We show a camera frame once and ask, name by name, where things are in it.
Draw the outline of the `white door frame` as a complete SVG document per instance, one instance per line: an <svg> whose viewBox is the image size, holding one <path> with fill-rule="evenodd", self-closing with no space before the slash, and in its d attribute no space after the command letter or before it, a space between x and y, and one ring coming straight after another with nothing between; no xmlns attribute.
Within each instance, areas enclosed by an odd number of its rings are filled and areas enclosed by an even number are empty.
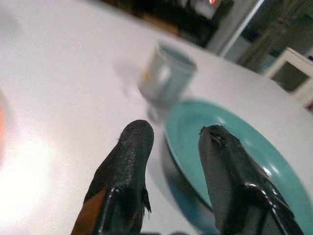
<svg viewBox="0 0 313 235"><path fill-rule="evenodd" d="M245 15L240 19L237 23L237 26L233 30L231 36L227 39L225 45L221 49L219 54L220 57L225 58L228 52L231 50L233 45L235 44L236 40L240 37L243 30L247 27L251 19L257 13L259 8L262 6L264 0L253 0L254 4L247 10Z"/></svg>

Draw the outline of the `teal round plate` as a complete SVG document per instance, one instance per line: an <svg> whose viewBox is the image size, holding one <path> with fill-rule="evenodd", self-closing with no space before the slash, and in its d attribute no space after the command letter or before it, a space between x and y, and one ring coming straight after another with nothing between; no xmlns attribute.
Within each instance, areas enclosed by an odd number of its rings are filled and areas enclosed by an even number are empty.
<svg viewBox="0 0 313 235"><path fill-rule="evenodd" d="M259 131L229 110L204 100L185 100L170 110L165 121L165 137L178 170L209 210L208 232L215 226L212 202L199 155L203 128L226 130L239 139L243 148L279 190L305 235L313 235L313 201L287 159Z"/></svg>

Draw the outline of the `white ceramic mug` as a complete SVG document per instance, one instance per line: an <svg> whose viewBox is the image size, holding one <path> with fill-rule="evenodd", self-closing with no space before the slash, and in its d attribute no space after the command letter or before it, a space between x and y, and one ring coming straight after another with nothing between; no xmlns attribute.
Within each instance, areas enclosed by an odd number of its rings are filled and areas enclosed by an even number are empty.
<svg viewBox="0 0 313 235"><path fill-rule="evenodd" d="M158 41L138 88L152 104L170 106L179 99L197 71L197 64L185 51Z"/></svg>

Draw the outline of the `dark wooden shelf unit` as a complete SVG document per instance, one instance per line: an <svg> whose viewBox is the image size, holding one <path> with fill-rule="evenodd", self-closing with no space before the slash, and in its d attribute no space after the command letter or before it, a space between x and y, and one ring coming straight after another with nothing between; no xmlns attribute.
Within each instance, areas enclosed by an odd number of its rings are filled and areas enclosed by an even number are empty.
<svg viewBox="0 0 313 235"><path fill-rule="evenodd" d="M208 46L234 0L100 0L202 48Z"/></svg>

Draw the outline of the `white framed cabinet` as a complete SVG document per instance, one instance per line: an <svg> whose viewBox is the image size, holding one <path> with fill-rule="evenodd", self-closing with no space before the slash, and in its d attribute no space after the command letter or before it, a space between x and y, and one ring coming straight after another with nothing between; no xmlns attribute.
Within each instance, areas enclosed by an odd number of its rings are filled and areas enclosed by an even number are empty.
<svg viewBox="0 0 313 235"><path fill-rule="evenodd" d="M313 105L313 57L286 48L264 76L275 81L303 107Z"/></svg>

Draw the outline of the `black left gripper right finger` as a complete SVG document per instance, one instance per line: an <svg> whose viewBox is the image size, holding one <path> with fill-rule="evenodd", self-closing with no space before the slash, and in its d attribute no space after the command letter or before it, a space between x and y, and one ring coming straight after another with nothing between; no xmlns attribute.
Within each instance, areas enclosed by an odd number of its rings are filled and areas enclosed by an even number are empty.
<svg viewBox="0 0 313 235"><path fill-rule="evenodd" d="M237 137L203 128L198 149L220 235L304 235L279 190Z"/></svg>

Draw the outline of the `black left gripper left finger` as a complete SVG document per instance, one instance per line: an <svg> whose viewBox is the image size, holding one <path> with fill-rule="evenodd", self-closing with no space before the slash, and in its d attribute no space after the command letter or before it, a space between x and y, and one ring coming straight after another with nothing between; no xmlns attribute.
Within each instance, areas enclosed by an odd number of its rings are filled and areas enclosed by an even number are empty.
<svg viewBox="0 0 313 235"><path fill-rule="evenodd" d="M154 131L135 120L97 168L70 235L139 235L145 211L151 211L146 165Z"/></svg>

